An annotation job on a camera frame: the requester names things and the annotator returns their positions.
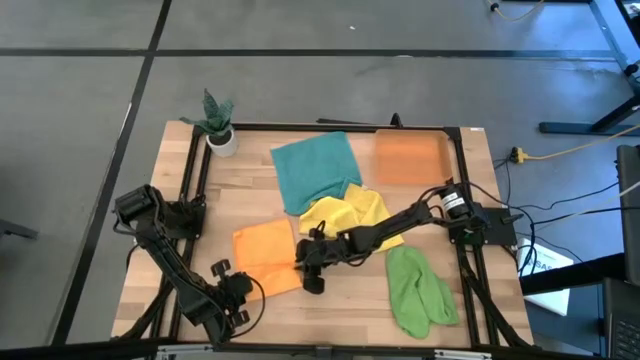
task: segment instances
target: wooden table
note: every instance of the wooden table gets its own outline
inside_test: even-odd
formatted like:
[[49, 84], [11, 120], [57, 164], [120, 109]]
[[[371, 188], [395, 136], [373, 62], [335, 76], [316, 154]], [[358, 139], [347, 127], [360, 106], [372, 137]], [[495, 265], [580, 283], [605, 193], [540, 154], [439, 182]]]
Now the wooden table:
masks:
[[[499, 197], [484, 129], [463, 128], [461, 132], [470, 180]], [[215, 283], [209, 270], [214, 262], [227, 258], [234, 271], [234, 231], [286, 216], [270, 149], [318, 134], [237, 131], [240, 145], [237, 154], [230, 158], [211, 158], [206, 185], [206, 220], [202, 237], [196, 242], [192, 270], [208, 282]], [[389, 211], [395, 213], [414, 202], [424, 188], [376, 184], [372, 170], [373, 136], [371, 133], [348, 133], [363, 183], [378, 191]], [[167, 123], [151, 181], [166, 200], [178, 197], [190, 138], [190, 126], [175, 121]], [[190, 196], [195, 192], [204, 146], [205, 141], [202, 139]], [[450, 155], [455, 178], [458, 174], [453, 146]], [[473, 197], [485, 207], [498, 206], [475, 189]], [[294, 233], [297, 233], [297, 219], [290, 217], [290, 222]], [[433, 325], [429, 336], [424, 340], [405, 334], [395, 324], [390, 311], [385, 255], [374, 254], [359, 268], [332, 266], [323, 271], [326, 289], [322, 295], [312, 295], [298, 289], [267, 298], [266, 310], [259, 325], [234, 342], [469, 347], [455, 248], [449, 243], [447, 230], [438, 226], [423, 226], [412, 229], [403, 234], [403, 237], [407, 245], [423, 251], [433, 271], [451, 287], [460, 315], [458, 325]], [[497, 246], [485, 247], [484, 256], [493, 301], [518, 334], [532, 343], [513, 259]], [[122, 290], [113, 335], [124, 333], [143, 313], [158, 291], [160, 277], [160, 271], [147, 253], [143, 250], [135, 251]], [[258, 300], [247, 304], [245, 309], [255, 319], [260, 306], [261, 302]], [[172, 309], [173, 299], [170, 299], [165, 309], [163, 334], [168, 332]], [[488, 343], [485, 317], [477, 299], [475, 309], [481, 340]], [[195, 328], [182, 317], [179, 340], [202, 342], [208, 339], [204, 328]]]

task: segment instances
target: cloth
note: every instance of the cloth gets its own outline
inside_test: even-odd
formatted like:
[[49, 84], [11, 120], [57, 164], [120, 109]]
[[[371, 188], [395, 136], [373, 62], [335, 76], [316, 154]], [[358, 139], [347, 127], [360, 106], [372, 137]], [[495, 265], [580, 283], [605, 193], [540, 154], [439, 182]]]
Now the cloth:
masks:
[[431, 271], [425, 257], [408, 246], [387, 254], [391, 311], [407, 334], [424, 339], [431, 323], [457, 324], [458, 311], [447, 284]]
[[344, 197], [347, 185], [361, 185], [360, 170], [347, 136], [332, 132], [271, 150], [284, 209], [300, 215], [311, 202]]
[[[309, 211], [300, 216], [299, 231], [309, 234], [309, 230], [324, 220], [324, 233], [335, 238], [336, 233], [358, 225], [375, 225], [389, 218], [389, 211], [382, 196], [373, 190], [349, 184], [344, 200], [325, 197], [318, 200]], [[396, 235], [386, 240], [377, 251], [384, 251], [404, 243], [402, 236]]]
[[[265, 296], [302, 286], [300, 276], [293, 269], [296, 261], [294, 238], [286, 218], [234, 232], [233, 253], [236, 269], [256, 279], [264, 288]], [[261, 297], [260, 289], [254, 285], [247, 300]]]

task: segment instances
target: orange cloth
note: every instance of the orange cloth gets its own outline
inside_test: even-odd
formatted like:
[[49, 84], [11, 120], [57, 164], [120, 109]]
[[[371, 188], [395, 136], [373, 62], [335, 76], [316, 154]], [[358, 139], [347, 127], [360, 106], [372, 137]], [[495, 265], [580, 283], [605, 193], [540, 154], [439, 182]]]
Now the orange cloth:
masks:
[[[296, 261], [294, 238], [287, 218], [249, 226], [233, 233], [236, 269], [256, 279], [265, 296], [283, 293], [302, 286], [293, 269]], [[260, 289], [247, 295], [247, 301], [260, 299]]]

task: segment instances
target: blue cloth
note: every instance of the blue cloth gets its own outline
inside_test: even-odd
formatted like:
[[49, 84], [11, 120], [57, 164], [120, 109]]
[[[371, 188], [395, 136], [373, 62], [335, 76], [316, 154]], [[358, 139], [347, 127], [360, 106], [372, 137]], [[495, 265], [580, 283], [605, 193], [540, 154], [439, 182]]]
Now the blue cloth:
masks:
[[333, 132], [271, 150], [284, 210], [304, 214], [325, 196], [344, 197], [349, 184], [362, 185], [347, 135]]

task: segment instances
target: gray floor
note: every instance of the gray floor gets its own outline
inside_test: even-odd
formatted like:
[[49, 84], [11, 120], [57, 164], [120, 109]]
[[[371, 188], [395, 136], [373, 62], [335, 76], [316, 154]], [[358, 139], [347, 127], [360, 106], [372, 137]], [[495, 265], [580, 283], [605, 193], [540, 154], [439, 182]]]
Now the gray floor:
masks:
[[[601, 4], [603, 13], [625, 54], [635, 58], [637, 47], [607, 4]], [[145, 48], [160, 5], [3, 0], [0, 47]], [[529, 6], [502, 9], [515, 14]], [[607, 45], [581, 5], [549, 4], [526, 20], [508, 23], [488, 15], [482, 0], [185, 0], [172, 5], [160, 47], [601, 50]], [[0, 218], [41, 233], [35, 242], [0, 241], [0, 348], [48, 341], [141, 63], [138, 58], [0, 58]], [[631, 95], [618, 65], [609, 61], [159, 58], [114, 194], [149, 181], [164, 123], [201, 116], [204, 87], [233, 99], [239, 122], [327, 117], [386, 123], [398, 112], [407, 124], [485, 127], [494, 158], [514, 145], [533, 155], [594, 140], [542, 135], [536, 125], [592, 122]], [[622, 143], [637, 140], [513, 166], [512, 203], [545, 205], [613, 183], [615, 148]], [[506, 196], [506, 177], [498, 176]], [[600, 207], [601, 199], [532, 215], [543, 219]], [[71, 342], [109, 337], [131, 246], [111, 232], [112, 220], [108, 215]], [[527, 231], [525, 224], [518, 229]], [[585, 260], [622, 249], [618, 213], [559, 223], [540, 235]]]

